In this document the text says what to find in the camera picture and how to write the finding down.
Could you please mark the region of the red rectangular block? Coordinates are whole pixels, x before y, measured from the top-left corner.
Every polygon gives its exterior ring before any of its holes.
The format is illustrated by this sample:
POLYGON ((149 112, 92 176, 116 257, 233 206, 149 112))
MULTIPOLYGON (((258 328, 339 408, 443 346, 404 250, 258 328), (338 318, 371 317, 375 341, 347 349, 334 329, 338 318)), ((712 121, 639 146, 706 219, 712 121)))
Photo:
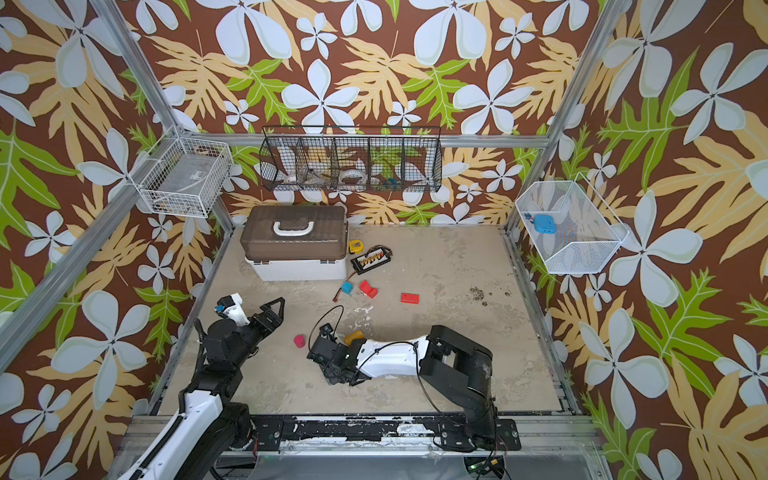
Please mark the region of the red rectangular block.
POLYGON ((402 293, 401 302, 403 304, 418 305, 420 303, 420 296, 418 294, 402 293))

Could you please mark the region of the orange cylinder block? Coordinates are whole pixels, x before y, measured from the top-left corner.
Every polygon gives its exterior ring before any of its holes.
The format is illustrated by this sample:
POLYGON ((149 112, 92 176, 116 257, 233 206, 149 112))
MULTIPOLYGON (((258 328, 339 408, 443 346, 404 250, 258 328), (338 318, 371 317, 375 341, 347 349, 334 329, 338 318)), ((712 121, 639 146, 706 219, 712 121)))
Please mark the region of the orange cylinder block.
POLYGON ((354 333, 346 336, 345 339, 344 339, 344 343, 347 346, 350 346, 353 341, 364 339, 364 338, 365 338, 365 336, 364 336, 363 332, 361 330, 357 330, 354 333))

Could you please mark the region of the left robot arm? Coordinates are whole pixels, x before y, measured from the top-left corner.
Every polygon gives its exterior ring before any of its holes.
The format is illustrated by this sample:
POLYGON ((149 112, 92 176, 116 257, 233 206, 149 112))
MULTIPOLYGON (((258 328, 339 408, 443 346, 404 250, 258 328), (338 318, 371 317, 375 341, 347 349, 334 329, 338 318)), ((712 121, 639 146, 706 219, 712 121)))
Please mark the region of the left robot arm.
POLYGON ((233 400, 243 380, 243 364, 285 317, 278 297, 247 315, 238 294, 217 301, 217 321, 204 328, 196 319, 198 351, 193 376, 177 396, 178 409, 123 479, 202 479, 221 454, 252 440, 249 407, 233 400))

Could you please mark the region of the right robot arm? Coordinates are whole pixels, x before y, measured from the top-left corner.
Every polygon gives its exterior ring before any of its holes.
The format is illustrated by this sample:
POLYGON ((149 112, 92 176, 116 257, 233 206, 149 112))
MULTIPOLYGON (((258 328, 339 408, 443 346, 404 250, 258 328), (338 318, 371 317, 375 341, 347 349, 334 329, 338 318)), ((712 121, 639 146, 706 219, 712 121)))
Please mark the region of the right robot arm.
POLYGON ((470 445, 450 451, 496 448, 497 409, 492 398, 493 354, 486 347, 443 325, 411 340, 380 342, 339 340, 329 324, 320 328, 307 359, 319 366, 331 385, 357 386, 383 377, 415 377, 464 412, 464 421, 448 422, 470 445))

